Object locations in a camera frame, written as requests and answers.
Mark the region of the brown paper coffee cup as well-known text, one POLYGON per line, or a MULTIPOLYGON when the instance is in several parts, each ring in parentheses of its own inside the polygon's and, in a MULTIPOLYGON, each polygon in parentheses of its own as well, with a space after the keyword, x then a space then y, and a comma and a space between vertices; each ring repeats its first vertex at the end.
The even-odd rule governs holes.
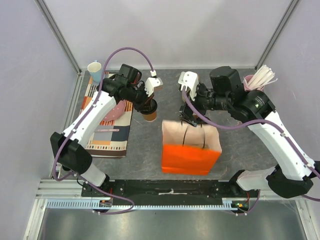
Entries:
POLYGON ((142 114, 142 116, 145 121, 153 122, 157 118, 157 111, 152 114, 148 114, 148 115, 142 114))

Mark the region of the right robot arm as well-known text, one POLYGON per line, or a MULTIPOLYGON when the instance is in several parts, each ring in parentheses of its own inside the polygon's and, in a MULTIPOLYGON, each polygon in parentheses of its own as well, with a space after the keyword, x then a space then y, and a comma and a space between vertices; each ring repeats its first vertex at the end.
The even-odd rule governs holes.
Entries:
POLYGON ((308 197, 313 178, 320 175, 320 163, 308 157, 285 128, 275 105, 260 88, 249 88, 239 72, 230 66, 213 69, 212 86, 199 81, 195 72, 182 72, 179 90, 185 100, 182 119, 192 126, 218 124, 206 117, 207 111, 227 111, 239 121, 236 129, 249 128, 267 147, 277 164, 264 170, 239 170, 231 179, 229 191, 235 197, 251 190, 271 190, 291 199, 308 197))

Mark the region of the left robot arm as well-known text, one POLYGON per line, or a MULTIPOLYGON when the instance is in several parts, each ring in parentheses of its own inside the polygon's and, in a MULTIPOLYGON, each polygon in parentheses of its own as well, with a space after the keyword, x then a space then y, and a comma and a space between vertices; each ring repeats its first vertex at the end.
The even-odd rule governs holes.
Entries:
POLYGON ((50 137, 54 162, 90 182, 92 191, 99 197, 109 193, 109 177, 93 164, 85 147, 103 118, 122 100, 131 102, 147 122, 156 119, 158 105, 154 90, 163 83, 155 70, 150 75, 142 81, 138 69, 123 64, 118 73, 102 78, 93 100, 80 116, 63 133, 54 132, 50 137))

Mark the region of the orange paper bag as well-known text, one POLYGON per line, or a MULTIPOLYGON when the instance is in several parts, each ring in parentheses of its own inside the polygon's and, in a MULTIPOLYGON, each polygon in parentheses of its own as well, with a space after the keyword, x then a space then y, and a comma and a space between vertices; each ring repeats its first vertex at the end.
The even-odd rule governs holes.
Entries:
POLYGON ((163 173, 206 176, 221 154, 220 136, 216 127, 162 121, 163 173))

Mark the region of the black coffee cup lid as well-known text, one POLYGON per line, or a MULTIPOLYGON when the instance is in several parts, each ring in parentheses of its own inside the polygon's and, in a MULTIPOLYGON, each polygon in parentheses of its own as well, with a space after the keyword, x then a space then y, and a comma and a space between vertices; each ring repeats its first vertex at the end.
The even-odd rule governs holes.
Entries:
POLYGON ((157 108, 158 108, 158 104, 156 100, 151 99, 145 105, 143 105, 138 112, 140 112, 143 115, 150 115, 156 112, 157 108))

